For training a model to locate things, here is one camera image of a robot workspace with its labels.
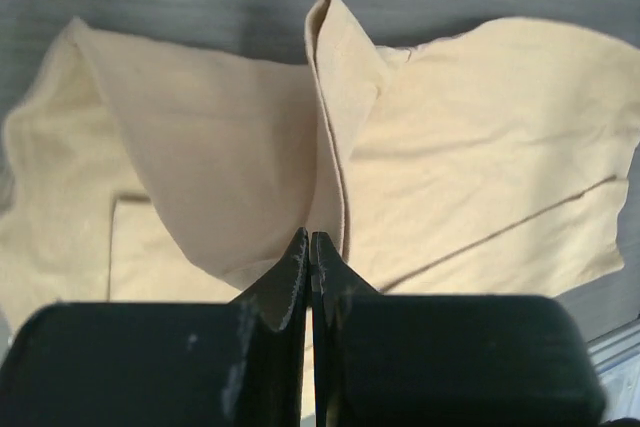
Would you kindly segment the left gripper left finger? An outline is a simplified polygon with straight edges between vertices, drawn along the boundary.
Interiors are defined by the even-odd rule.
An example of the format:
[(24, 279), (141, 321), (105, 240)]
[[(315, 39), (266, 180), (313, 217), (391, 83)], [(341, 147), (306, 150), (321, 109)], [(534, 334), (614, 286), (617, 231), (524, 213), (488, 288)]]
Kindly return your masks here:
[(296, 426), (308, 234), (228, 303), (64, 303), (1, 366), (5, 426)]

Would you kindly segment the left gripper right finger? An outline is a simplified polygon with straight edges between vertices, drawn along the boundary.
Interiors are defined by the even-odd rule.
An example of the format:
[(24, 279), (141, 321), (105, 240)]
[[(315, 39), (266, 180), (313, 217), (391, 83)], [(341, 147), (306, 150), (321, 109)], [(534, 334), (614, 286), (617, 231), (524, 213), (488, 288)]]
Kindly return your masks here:
[(330, 237), (310, 246), (320, 426), (596, 426), (578, 327), (536, 295), (385, 295)]

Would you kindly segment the beige t shirt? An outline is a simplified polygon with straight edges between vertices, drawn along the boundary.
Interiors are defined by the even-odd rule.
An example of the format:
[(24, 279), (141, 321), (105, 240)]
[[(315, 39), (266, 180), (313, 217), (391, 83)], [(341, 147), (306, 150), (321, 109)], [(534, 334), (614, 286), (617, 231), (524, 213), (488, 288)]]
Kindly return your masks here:
[(3, 126), (1, 309), (227, 300), (299, 228), (374, 287), (562, 294), (623, 261), (639, 51), (502, 18), (376, 46), (342, 0), (287, 65), (72, 21)]

